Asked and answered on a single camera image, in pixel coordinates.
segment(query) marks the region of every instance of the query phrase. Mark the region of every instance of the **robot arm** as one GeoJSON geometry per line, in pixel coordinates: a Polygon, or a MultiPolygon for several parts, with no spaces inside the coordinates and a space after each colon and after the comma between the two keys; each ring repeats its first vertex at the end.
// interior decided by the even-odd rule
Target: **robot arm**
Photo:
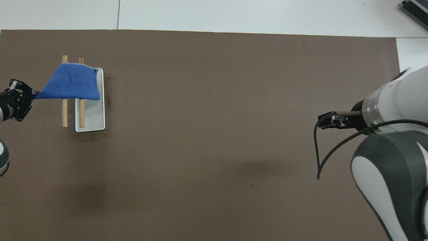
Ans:
{"type": "MultiPolygon", "coordinates": [[[[38,91],[33,90],[24,82],[11,79],[9,88],[0,93],[0,122],[12,119],[21,122],[31,109],[31,103],[38,91]]],[[[0,177],[9,168],[9,151],[0,141],[0,177]]]]}
{"type": "MultiPolygon", "coordinates": [[[[318,117],[322,129],[355,128],[368,135],[354,153],[352,175],[392,241],[428,239],[426,90],[428,66],[414,72],[407,69],[351,111],[318,117]]],[[[326,160],[318,162],[318,174],[326,160]]]]}

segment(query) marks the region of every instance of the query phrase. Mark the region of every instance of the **blue cloth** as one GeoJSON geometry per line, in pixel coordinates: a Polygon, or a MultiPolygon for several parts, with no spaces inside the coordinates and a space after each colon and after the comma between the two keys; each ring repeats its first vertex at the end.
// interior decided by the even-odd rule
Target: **blue cloth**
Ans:
{"type": "Polygon", "coordinates": [[[80,63],[62,63],[36,99],[99,100],[97,70],[80,63]]]}

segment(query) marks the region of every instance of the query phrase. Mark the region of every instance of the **white plate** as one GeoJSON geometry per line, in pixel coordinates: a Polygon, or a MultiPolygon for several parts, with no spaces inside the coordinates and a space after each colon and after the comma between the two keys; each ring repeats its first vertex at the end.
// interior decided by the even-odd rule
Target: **white plate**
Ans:
{"type": "Polygon", "coordinates": [[[104,71],[102,68],[95,69],[98,70],[97,85],[100,100],[85,100],[85,127],[79,127],[79,99],[74,99],[74,116],[77,132],[104,130],[106,127],[104,112],[104,71]]]}

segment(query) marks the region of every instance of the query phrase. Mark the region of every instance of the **black cable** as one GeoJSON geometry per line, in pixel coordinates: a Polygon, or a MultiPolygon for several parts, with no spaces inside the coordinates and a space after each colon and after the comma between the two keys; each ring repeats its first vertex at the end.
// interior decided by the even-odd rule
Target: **black cable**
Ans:
{"type": "Polygon", "coordinates": [[[317,166],[318,166],[318,173],[317,173],[317,179],[320,179],[320,175],[321,175],[321,170],[324,167],[327,159],[333,154],[333,152],[335,152],[337,149],[339,149],[339,147],[341,147],[343,144],[345,144],[346,142],[354,139],[355,137],[364,134],[366,132],[369,132],[371,130],[374,130],[376,128],[379,127],[383,127],[383,126],[387,126],[387,125],[392,125],[392,124],[401,124],[401,123],[409,123],[409,124],[416,124],[416,125],[420,125],[423,127],[427,127],[428,128],[428,123],[423,122],[423,121],[419,121],[419,120],[408,120],[408,119],[403,119],[403,120],[390,120],[390,121],[385,121],[379,124],[375,124],[372,126],[369,126],[367,128],[362,129],[361,131],[349,136],[348,138],[346,138],[345,140],[341,141],[339,144],[337,144],[333,149],[331,149],[331,151],[325,156],[325,158],[323,159],[323,161],[320,164],[320,160],[319,160],[319,154],[318,154],[318,144],[316,141],[316,131],[317,131],[317,127],[320,124],[320,120],[318,120],[318,122],[315,124],[315,129],[314,129],[314,141],[315,141],[315,151],[317,154],[317,166]]]}
{"type": "Polygon", "coordinates": [[[336,127],[336,129],[339,129],[339,130],[343,130],[343,129],[353,129],[354,127],[351,127],[351,126],[338,126],[338,127],[336,127]]]}
{"type": "Polygon", "coordinates": [[[320,125],[320,123],[322,121],[324,121],[325,119],[328,119],[328,118],[330,118],[332,116],[335,116],[335,115],[337,115],[336,112],[331,112],[330,114],[327,114],[327,115],[321,117],[317,121],[317,123],[315,124],[315,128],[314,128],[314,142],[315,142],[315,153],[317,154],[317,167],[318,167],[318,170],[320,168],[320,157],[319,157],[319,153],[318,153],[318,144],[317,144],[317,129],[318,129],[318,126],[320,125]]]}
{"type": "Polygon", "coordinates": [[[0,177],[1,176],[3,176],[3,175],[5,175],[6,174],[6,172],[7,172],[7,170],[9,170],[9,160],[7,161],[7,164],[6,164],[6,169],[4,170],[4,172],[2,173],[2,174],[0,174],[0,177]]]}

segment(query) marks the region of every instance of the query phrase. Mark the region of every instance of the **wooden dowel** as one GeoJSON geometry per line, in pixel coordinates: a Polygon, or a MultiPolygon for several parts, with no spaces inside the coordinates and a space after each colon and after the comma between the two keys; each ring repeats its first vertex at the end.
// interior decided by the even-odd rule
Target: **wooden dowel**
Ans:
{"type": "MultiPolygon", "coordinates": [[[[67,63],[68,62],[68,56],[63,55],[62,56],[62,62],[67,63]]],[[[67,99],[62,100],[62,126],[68,127],[68,102],[67,99]]]]}
{"type": "MultiPolygon", "coordinates": [[[[84,64],[84,59],[79,57],[79,63],[84,64]]],[[[85,127],[85,100],[79,99],[79,126],[85,127]]]]}

